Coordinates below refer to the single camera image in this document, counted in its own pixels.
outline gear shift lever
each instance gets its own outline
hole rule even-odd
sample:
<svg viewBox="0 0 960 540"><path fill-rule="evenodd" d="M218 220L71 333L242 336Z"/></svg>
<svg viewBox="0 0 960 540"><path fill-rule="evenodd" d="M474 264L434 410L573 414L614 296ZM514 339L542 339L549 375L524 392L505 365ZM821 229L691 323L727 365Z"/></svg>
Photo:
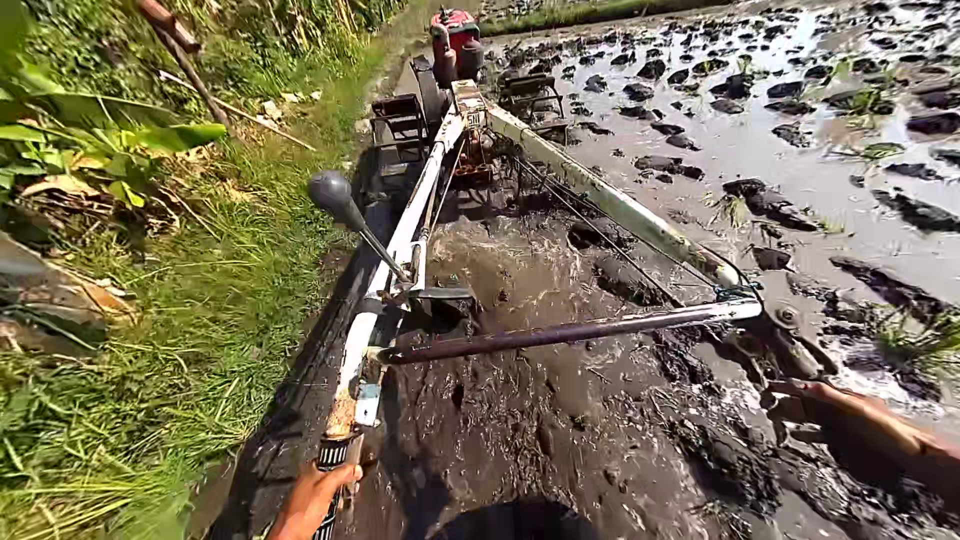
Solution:
<svg viewBox="0 0 960 540"><path fill-rule="evenodd" d="M393 257L387 253L387 250L373 235L373 231L367 226L363 219L363 214L353 197L350 196L350 182L344 178L339 171L322 171L310 178L310 184L307 186L310 193L310 200L320 209L333 212L337 221L344 223L347 227L360 233L360 236L370 244L370 247L376 251L376 254L390 266L390 269L396 274L396 280L403 283L410 283L407 273L400 268Z"/></svg>

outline human hand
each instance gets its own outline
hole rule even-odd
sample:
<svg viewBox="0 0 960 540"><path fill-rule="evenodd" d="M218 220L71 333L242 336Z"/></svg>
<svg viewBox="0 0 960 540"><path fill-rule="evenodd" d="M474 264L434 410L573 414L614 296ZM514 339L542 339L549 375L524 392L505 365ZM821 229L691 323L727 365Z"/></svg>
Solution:
<svg viewBox="0 0 960 540"><path fill-rule="evenodd" d="M280 513L276 516L269 540L307 540L324 521L333 496L340 486L363 477L359 465L341 465L325 473L314 460L300 466L300 475Z"/></svg>
<svg viewBox="0 0 960 540"><path fill-rule="evenodd" d="M805 380L773 380L767 392L786 396L770 410L773 419L817 424L827 436L842 434L889 458L921 454L934 441L932 434L911 426L880 398Z"/></svg>
<svg viewBox="0 0 960 540"><path fill-rule="evenodd" d="M855 476L883 482L884 475L906 474L940 495L950 511L960 511L960 448L912 426L883 400L799 380L771 381L764 393L785 395L768 411L778 438L786 437L779 420L817 424L831 453Z"/></svg>

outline red engine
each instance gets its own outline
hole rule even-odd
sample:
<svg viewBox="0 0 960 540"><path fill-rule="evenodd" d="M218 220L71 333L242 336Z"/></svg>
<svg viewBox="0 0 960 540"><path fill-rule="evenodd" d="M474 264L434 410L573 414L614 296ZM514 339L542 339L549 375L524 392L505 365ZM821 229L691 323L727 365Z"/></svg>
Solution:
<svg viewBox="0 0 960 540"><path fill-rule="evenodd" d="M441 8L430 19L430 28L437 83L449 87L456 79L476 80L483 64L483 47L473 15L461 9Z"/></svg>

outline bamboo stick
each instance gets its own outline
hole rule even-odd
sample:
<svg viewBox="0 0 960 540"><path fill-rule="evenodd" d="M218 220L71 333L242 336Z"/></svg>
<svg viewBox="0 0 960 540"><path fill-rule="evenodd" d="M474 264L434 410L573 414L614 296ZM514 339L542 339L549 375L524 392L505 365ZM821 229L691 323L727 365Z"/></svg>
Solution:
<svg viewBox="0 0 960 540"><path fill-rule="evenodd" d="M162 80L172 81L172 82L174 82L174 83L177 83L177 84L180 85L180 86L183 86L184 88L189 88L189 89L191 89L191 90L196 91L196 88L194 88L193 86L191 86L189 83L187 83L187 82L184 81L183 79L177 77L176 75L174 75L174 74L172 74L172 73L167 73L166 71L163 71L162 69L158 70L158 77L160 78L161 81L162 81ZM293 142L296 142L298 145L302 146L303 148L306 148L307 150L309 150L309 151L311 151L311 152L316 152L316 151L317 151L317 149L314 148L313 146L310 146L309 144L307 144L307 143L303 142L302 140L294 137L293 135L290 135L290 134L287 134L287 133L282 132L281 130L279 130L279 129L273 127L273 126L271 126L271 125L268 124L267 122L264 122L263 120L260 120L260 119L257 118L256 116L251 116L251 115L243 112L242 110L237 109L237 108L234 107L233 105L231 105L231 104L223 101L223 100L220 99L220 98L217 98L217 97L215 97L215 96L210 96L210 97L211 97L211 98L213 99L213 101L216 102L217 105L219 105L220 107L223 107L224 109L229 110L230 112L232 112L232 113L234 113L234 114L236 114L236 115L238 115L238 116L241 116L241 117L243 117L243 118L246 118L246 119L250 120L250 121L253 122L253 123L259 124L259 125L263 126L264 128L267 128L268 130L274 132L275 134L282 136L283 138L286 138L286 139L288 139L288 140L291 140L291 141L293 141Z"/></svg>

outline dry leaf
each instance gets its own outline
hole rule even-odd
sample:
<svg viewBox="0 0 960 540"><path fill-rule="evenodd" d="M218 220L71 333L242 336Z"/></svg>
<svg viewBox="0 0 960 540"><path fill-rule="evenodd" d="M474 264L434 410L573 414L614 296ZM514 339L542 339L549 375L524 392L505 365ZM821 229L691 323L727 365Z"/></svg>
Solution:
<svg viewBox="0 0 960 540"><path fill-rule="evenodd" d="M48 176L43 182L37 182L36 184L28 185L26 189L23 190L23 193L20 194L21 197L30 197L31 195L36 195L40 191L46 191L48 189L59 189L64 193L69 193L71 195L83 195L85 197L94 197L100 194L100 191L91 187L89 184L82 180L67 175L61 174L57 176Z"/></svg>

